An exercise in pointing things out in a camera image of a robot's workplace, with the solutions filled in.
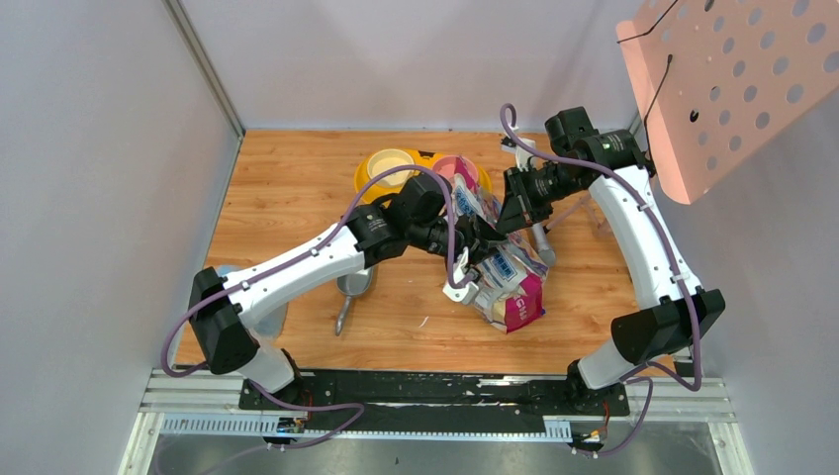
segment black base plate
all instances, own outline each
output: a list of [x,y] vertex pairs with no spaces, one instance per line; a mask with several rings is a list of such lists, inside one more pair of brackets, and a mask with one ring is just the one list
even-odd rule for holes
[[[544,432],[542,416],[604,415],[599,406],[580,413],[571,407],[564,379],[504,374],[418,373],[408,371],[303,370],[301,406],[365,404],[353,430],[436,432]],[[627,416],[623,387],[606,397],[612,416]],[[371,403],[421,404],[380,406]],[[243,410],[276,410],[245,381],[239,398]],[[351,410],[312,414],[309,429],[332,429]]]

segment gray spoon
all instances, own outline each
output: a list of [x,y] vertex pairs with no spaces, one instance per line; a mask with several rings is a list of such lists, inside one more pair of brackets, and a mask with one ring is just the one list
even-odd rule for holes
[[346,314],[349,313],[352,299],[367,292],[367,289],[370,288],[370,283],[373,282],[374,269],[375,267],[369,267],[352,274],[342,275],[336,279],[338,290],[346,296],[346,300],[343,301],[343,307],[338,312],[338,320],[335,322],[335,336],[340,335],[341,330],[343,330],[343,323],[346,320]]

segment gray floor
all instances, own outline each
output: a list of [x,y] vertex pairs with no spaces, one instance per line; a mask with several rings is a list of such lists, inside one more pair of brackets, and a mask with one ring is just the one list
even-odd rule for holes
[[[609,427],[612,443],[629,426]],[[158,443],[160,473],[201,473],[228,457],[260,445],[240,436],[165,435]],[[155,474],[152,464],[148,472]],[[635,440],[613,457],[588,460],[566,445],[512,442],[439,442],[337,439],[281,453],[259,451],[213,473],[225,474],[720,474],[705,424],[647,423]]]

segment pink perforated panel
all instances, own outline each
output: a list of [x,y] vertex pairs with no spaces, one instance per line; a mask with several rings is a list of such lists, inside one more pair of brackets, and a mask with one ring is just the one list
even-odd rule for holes
[[[646,0],[617,36],[671,3]],[[681,0],[620,46],[642,115],[673,55],[648,126],[662,188],[688,204],[839,88],[839,0]]]

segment pink bowl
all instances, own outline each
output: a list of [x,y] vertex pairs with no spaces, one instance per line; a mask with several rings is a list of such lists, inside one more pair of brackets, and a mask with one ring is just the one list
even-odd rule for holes
[[466,163],[466,170],[469,172],[469,176],[477,182],[478,167],[475,166],[475,163],[472,163],[472,160],[462,155],[447,155],[436,161],[434,165],[431,166],[431,169],[442,175],[445,179],[451,181],[454,179],[454,166],[457,163],[458,157],[463,159]]

